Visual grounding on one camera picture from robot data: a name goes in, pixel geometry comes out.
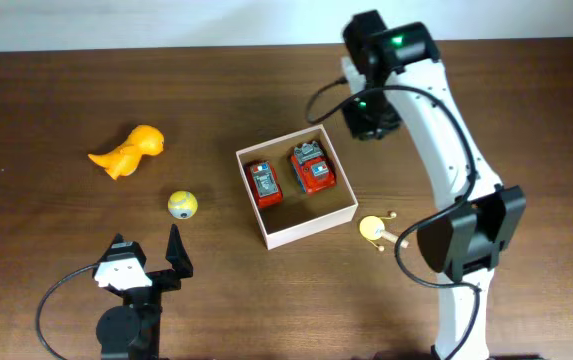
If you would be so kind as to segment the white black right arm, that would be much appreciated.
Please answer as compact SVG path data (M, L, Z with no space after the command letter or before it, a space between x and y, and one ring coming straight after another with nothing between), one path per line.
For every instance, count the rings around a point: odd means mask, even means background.
M488 291L501 253L526 208L477 148L457 109L427 27L387 28L380 14L355 15L343 31L351 97L342 114L353 137L381 139L405 126L428 174L436 214L410 227L439 298L436 359L487 359Z

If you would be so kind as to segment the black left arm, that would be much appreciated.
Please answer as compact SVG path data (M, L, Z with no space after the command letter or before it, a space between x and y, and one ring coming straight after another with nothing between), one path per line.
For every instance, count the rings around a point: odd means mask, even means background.
M139 243L117 234L100 257L93 279L116 295L122 304L106 310L98 320L96 337L100 357L106 360L158 359L162 295L181 289L194 268L183 246L179 228L170 228L165 259L170 267L147 272Z

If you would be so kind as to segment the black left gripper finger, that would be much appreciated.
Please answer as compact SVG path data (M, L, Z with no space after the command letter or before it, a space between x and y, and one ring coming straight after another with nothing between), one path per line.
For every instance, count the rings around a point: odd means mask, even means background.
M108 249L99 258L98 262L110 262L135 258L140 265L146 263L146 256L138 242L125 241L123 236L117 233Z
M191 278L193 276L193 265L182 243L176 224L172 224L170 228L165 258L179 278Z

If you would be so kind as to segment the red fire truck with ladder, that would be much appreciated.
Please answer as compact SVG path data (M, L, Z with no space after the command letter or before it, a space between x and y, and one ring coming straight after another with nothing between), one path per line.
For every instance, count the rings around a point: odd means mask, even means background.
M282 202L283 193L275 169L268 161L248 164L245 174L258 208L264 209Z

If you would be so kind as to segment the pink box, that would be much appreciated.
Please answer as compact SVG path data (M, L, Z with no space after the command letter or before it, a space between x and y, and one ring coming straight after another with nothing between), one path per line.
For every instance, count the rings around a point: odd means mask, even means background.
M337 184L316 194L305 194L295 178L289 157L304 142L316 141L327 155ZM238 168L266 247L271 250L301 238L348 223L358 208L357 198L334 146L322 125L316 125L241 149ZM270 207L257 206L245 167L269 162L276 171L283 200Z

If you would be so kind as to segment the red fire truck grey top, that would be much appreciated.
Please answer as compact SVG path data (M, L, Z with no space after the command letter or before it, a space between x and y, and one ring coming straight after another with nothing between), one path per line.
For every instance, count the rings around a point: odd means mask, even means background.
M330 162L317 141L295 146L290 161L304 193L312 195L336 186Z

